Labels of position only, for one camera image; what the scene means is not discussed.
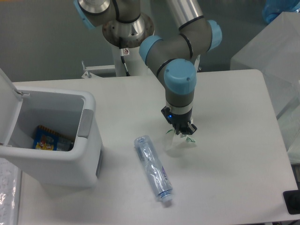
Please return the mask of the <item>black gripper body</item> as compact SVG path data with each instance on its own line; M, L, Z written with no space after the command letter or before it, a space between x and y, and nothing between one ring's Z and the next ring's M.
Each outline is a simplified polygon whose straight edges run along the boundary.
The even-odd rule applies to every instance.
M185 114L174 114L171 112L169 107L165 106L161 110L161 113L163 114L167 122L172 125L172 127L174 125L180 125L181 127L183 125L186 125L187 123L191 123L190 121L191 121L192 109Z

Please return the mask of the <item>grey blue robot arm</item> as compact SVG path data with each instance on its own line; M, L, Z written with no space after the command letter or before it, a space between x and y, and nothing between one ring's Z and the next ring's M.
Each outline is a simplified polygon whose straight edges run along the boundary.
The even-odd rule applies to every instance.
M154 34L154 23L138 0L74 1L87 28L102 28L116 75L150 70L165 89L163 116L176 134L191 135L197 129L191 119L197 72L193 60L220 45L222 31L215 21L205 19L196 0L169 0L167 5L179 34L163 40Z

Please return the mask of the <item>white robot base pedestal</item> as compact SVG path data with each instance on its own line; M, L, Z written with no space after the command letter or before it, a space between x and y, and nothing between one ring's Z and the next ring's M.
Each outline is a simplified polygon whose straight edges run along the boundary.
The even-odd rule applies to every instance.
M139 47L119 49L112 46L111 49L114 64L87 67L82 62L82 78L143 76L152 74L139 54Z

